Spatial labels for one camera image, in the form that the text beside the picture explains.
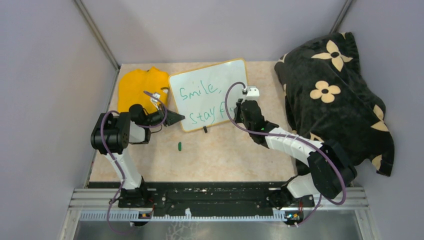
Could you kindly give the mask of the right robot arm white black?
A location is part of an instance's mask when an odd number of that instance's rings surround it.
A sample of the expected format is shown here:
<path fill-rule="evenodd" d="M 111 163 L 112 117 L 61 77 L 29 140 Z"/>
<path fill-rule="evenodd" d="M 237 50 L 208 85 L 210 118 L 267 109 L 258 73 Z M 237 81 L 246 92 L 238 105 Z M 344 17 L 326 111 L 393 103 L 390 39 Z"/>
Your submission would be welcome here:
<path fill-rule="evenodd" d="M 239 99 L 234 111 L 235 126 L 253 141 L 268 149 L 283 152 L 302 162 L 308 169 L 305 175 L 292 177 L 282 191 L 281 199 L 287 206 L 295 206 L 301 197 L 321 194 L 331 202 L 338 195 L 341 205 L 347 198 L 347 185 L 357 176 L 342 146 L 334 141 L 320 142 L 289 133 L 277 124 L 265 120 L 255 100 Z"/>

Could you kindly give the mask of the whiteboard with yellow frame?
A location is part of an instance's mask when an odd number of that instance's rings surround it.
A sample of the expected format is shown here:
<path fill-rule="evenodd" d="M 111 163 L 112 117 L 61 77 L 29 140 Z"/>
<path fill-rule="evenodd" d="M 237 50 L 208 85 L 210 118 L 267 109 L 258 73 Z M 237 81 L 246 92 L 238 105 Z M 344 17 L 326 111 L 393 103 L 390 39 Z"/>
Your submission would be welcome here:
<path fill-rule="evenodd" d="M 184 132 L 221 124 L 234 117 L 238 99 L 243 97 L 242 85 L 248 84 L 246 62 L 242 58 L 216 63 L 181 73 L 172 74 L 169 87 Z"/>

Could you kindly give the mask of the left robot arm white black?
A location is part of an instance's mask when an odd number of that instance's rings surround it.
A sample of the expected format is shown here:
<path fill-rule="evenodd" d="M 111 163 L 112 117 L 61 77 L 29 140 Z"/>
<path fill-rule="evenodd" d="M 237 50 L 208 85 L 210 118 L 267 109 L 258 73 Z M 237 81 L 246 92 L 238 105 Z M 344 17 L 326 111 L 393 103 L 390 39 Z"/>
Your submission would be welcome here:
<path fill-rule="evenodd" d="M 152 128 L 172 126 L 184 119 L 184 115 L 168 110 L 163 104 L 153 113 L 148 113 L 140 104 L 134 104 L 127 112 L 109 111 L 99 115 L 90 143 L 109 160 L 120 179 L 120 187 L 111 204 L 117 202 L 120 208 L 152 205 L 152 195 L 136 169 L 128 146 L 148 144 Z"/>

